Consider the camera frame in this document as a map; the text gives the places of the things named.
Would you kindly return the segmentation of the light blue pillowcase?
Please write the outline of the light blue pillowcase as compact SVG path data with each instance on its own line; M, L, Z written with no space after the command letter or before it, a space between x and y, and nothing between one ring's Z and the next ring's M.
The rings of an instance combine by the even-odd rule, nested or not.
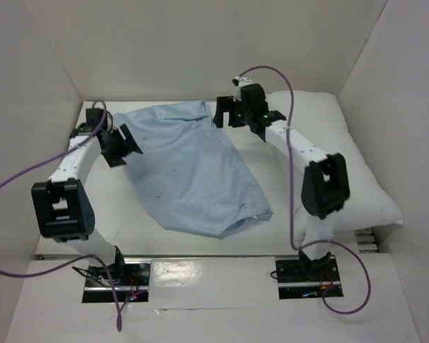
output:
M145 211L163 229L223 238L245 220L273 214L265 193L205 100L163 104L113 116L141 153L125 173Z

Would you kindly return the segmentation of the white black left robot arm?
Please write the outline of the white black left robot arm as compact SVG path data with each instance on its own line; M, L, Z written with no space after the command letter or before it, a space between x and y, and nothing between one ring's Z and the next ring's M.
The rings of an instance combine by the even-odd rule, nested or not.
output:
M121 284L127 268L119 247L109 243L96 229L96 217L84 184L99 156L114 168L126 164L130 154L141 154L127 125L100 129L83 123L69 137L69 150L56 171L45 182L31 188L40 234L89 255L88 272L111 285Z

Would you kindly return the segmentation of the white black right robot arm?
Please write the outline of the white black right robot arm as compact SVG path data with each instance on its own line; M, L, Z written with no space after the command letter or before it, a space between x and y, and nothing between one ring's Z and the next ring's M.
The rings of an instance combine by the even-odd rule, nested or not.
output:
M318 279L330 266L335 215L350 198L345 158L340 153L327 153L293 129L291 115L271 110L258 83L241 76L232 83L232 96L217 97L213 122L219 128L248 127L288 158L290 172L302 173L300 189L291 189L290 195L300 196L305 230L300 241L292 241L292 247L297 251L299 275Z

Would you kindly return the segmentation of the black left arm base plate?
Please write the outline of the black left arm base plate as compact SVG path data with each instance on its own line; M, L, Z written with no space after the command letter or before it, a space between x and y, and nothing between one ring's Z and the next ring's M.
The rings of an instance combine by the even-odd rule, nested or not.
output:
M103 268L72 269L85 279L82 302L86 304L113 303L111 283ZM126 261L120 272L111 271L112 284L119 303L140 303L149 300L150 261Z

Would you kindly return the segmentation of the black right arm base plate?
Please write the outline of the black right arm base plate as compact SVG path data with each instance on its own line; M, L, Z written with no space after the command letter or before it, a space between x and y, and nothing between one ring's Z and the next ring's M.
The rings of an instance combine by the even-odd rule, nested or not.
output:
M337 260L329 254L322 265L309 269L300 256L276 257L270 277L277 282L280 300L344 297Z

